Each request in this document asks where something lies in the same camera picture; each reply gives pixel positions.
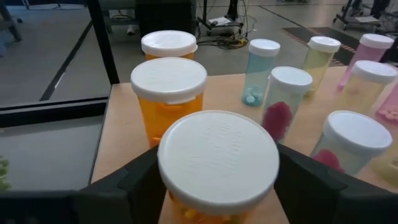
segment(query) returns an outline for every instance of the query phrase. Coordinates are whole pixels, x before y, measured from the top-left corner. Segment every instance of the pill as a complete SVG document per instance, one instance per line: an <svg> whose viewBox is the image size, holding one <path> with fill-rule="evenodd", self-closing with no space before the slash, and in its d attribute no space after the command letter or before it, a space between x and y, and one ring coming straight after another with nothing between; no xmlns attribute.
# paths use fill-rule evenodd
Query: pill
<svg viewBox="0 0 398 224"><path fill-rule="evenodd" d="M197 215L197 211L194 209L189 209L187 212L185 212L184 217L187 220L192 220L193 218L195 218L195 215Z"/></svg>
<svg viewBox="0 0 398 224"><path fill-rule="evenodd" d="M252 96L256 98L260 98L261 95L262 95L261 93L252 93Z"/></svg>
<svg viewBox="0 0 398 224"><path fill-rule="evenodd" d="M387 118L387 119L394 119L394 115L392 115L392 114L386 114L386 118Z"/></svg>
<svg viewBox="0 0 398 224"><path fill-rule="evenodd" d="M388 111L380 110L380 111L379 111L379 114L381 114L381 115L386 115L386 114L388 114Z"/></svg>
<svg viewBox="0 0 398 224"><path fill-rule="evenodd" d="M246 102L248 102L248 103L253 103L255 100L256 100L256 99L255 99L254 96L247 96L247 97L246 97Z"/></svg>

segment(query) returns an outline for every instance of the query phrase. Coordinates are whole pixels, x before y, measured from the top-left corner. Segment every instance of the black cable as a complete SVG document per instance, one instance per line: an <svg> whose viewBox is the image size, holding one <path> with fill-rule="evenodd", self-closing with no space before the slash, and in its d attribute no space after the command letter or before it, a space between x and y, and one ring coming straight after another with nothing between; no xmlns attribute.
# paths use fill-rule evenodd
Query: black cable
<svg viewBox="0 0 398 224"><path fill-rule="evenodd" d="M216 37L215 39L211 39L211 40L203 40L203 41L198 41L197 45L199 46L214 46L214 47L218 47L220 49L223 50L234 50L234 49L239 49L241 47L246 46L246 44L248 44L248 34L254 29L254 25L256 24L257 20L255 18L253 18L252 16L250 16L253 20L254 23L252 25L252 30L249 30L249 22L248 22L248 7L245 3L244 0L242 0L243 2L243 8L244 8L244 15L238 15L239 17L244 18L243 23L246 23L246 32L245 33L241 33L241 28L239 28L239 32L232 34L230 37ZM198 37L197 40L199 40L201 38L201 26L198 26Z"/></svg>
<svg viewBox="0 0 398 224"><path fill-rule="evenodd" d="M199 5L200 14L203 15L203 10L201 9L200 1L197 1L197 4ZM209 14L209 13L210 13L210 11L214 8L214 5L215 5L215 4L216 4L216 1L213 2L213 4L210 6L210 8L209 8L208 11L206 10L206 14ZM201 23L198 23L198 33L199 33L199 34L198 34L198 36L196 37L197 40L201 38L201 27L202 27L202 24L201 24Z"/></svg>
<svg viewBox="0 0 398 224"><path fill-rule="evenodd" d="M117 21L134 20L133 17L123 14L121 10L118 10L118 12L119 12L119 14L112 16L111 19L117 20Z"/></svg>

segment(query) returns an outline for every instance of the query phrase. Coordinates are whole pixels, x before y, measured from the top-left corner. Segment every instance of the metal stand leg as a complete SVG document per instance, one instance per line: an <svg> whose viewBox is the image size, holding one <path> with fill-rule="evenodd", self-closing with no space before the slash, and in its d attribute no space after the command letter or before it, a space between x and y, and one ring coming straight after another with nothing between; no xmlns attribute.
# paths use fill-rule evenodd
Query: metal stand leg
<svg viewBox="0 0 398 224"><path fill-rule="evenodd" d="M106 17L107 21L111 20L111 16L109 15L109 11L108 10L103 11L103 14L104 14L104 17ZM112 32L112 26L106 25L106 31L108 31L109 34L112 34L113 33Z"/></svg>
<svg viewBox="0 0 398 224"><path fill-rule="evenodd" d="M97 36L109 82L111 85L120 83L118 71L116 70L116 65L113 60L111 44L109 43L108 34L105 29L104 15L101 11L100 3L98 1L87 1L87 7L90 12L91 20L93 21L95 36Z"/></svg>
<svg viewBox="0 0 398 224"><path fill-rule="evenodd" d="M28 0L22 0L22 3L24 4L24 6L26 7L27 10L30 9Z"/></svg>
<svg viewBox="0 0 398 224"><path fill-rule="evenodd" d="M390 60L392 53L397 50L398 47L398 38L396 38L396 40L394 41L394 43L392 44L391 48L389 50L387 50L383 57L380 59L381 63L386 63Z"/></svg>
<svg viewBox="0 0 398 224"><path fill-rule="evenodd" d="M15 41L16 42L21 41L22 37L21 37L20 33L18 32L17 28L15 27L15 23L14 23L14 21L12 21L12 17L6 8L6 5L4 5L4 4L0 5L0 14L1 14L2 18L4 19L4 21L12 23L12 26L10 26L8 28L8 30L14 36Z"/></svg>

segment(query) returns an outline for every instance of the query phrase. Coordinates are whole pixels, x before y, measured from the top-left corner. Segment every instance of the wooden table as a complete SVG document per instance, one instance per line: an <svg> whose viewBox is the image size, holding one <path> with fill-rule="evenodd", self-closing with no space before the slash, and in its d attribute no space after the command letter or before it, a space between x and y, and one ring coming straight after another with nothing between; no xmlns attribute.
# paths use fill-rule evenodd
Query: wooden table
<svg viewBox="0 0 398 224"><path fill-rule="evenodd" d="M338 96L337 82L345 68L329 68L314 99L303 102L285 139L286 146L306 155L311 153L320 137L325 118L333 111L333 102ZM263 108L251 108L241 103L243 84L243 74L209 77L203 109L233 111L260 122ZM389 93L389 89L391 86L388 86L382 93L374 108L378 108L382 103ZM398 128L388 124L386 127L398 143ZM130 83L113 85L98 149L93 182L127 164L148 148L140 107L137 97L131 90ZM370 167L365 167L357 177L376 186L398 192L398 188L383 181ZM166 197L160 216L159 223L161 224L174 223L169 203L170 199ZM274 191L271 191L260 204L250 223L288 223Z"/></svg>

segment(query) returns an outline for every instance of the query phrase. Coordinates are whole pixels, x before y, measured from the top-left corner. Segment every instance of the clear pill bottle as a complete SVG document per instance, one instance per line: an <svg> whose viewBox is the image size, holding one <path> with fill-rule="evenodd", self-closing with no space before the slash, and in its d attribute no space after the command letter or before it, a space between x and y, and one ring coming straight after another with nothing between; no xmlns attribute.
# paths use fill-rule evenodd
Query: clear pill bottle
<svg viewBox="0 0 398 224"><path fill-rule="evenodd" d="M275 142L255 121L201 111L176 121L157 153L180 224L242 224L277 177Z"/></svg>
<svg viewBox="0 0 398 224"><path fill-rule="evenodd" d="M282 143L311 84L311 75L298 68L276 67L271 71L261 126L275 142Z"/></svg>
<svg viewBox="0 0 398 224"><path fill-rule="evenodd" d="M338 84L338 89L342 90L346 86L355 62L358 60L371 60L374 62L380 61L381 57L384 55L386 50L391 47L392 43L394 43L394 40L390 37L378 34L364 34L359 40L359 45L355 54L349 62L343 78L341 78Z"/></svg>
<svg viewBox="0 0 398 224"><path fill-rule="evenodd" d="M268 86L269 72L280 45L267 39L254 39L249 44L249 60L244 77L242 102L248 106L261 106Z"/></svg>
<svg viewBox="0 0 398 224"><path fill-rule="evenodd" d="M310 157L355 175L391 144L390 132L372 118L352 111L335 111L327 117Z"/></svg>
<svg viewBox="0 0 398 224"><path fill-rule="evenodd" d="M359 60L355 62L351 77L341 92L336 110L350 110L366 114L383 91L396 79L397 72L391 66Z"/></svg>
<svg viewBox="0 0 398 224"><path fill-rule="evenodd" d="M340 41L330 37L316 36L310 39L303 70L311 75L313 81L312 88L305 94L306 97L312 97L318 89L330 61L340 48L340 45Z"/></svg>
<svg viewBox="0 0 398 224"><path fill-rule="evenodd" d="M141 49L146 60L161 57L183 57L193 60L197 48L196 37L184 31L151 32L141 39Z"/></svg>
<svg viewBox="0 0 398 224"><path fill-rule="evenodd" d="M380 177L391 185L398 187L398 144L395 142L386 153L375 158L372 168Z"/></svg>
<svg viewBox="0 0 398 224"><path fill-rule="evenodd" d="M376 116L392 124L398 124L398 83L376 111Z"/></svg>
<svg viewBox="0 0 398 224"><path fill-rule="evenodd" d="M146 61L131 72L150 147L176 120L202 110L206 79L198 62L175 57Z"/></svg>

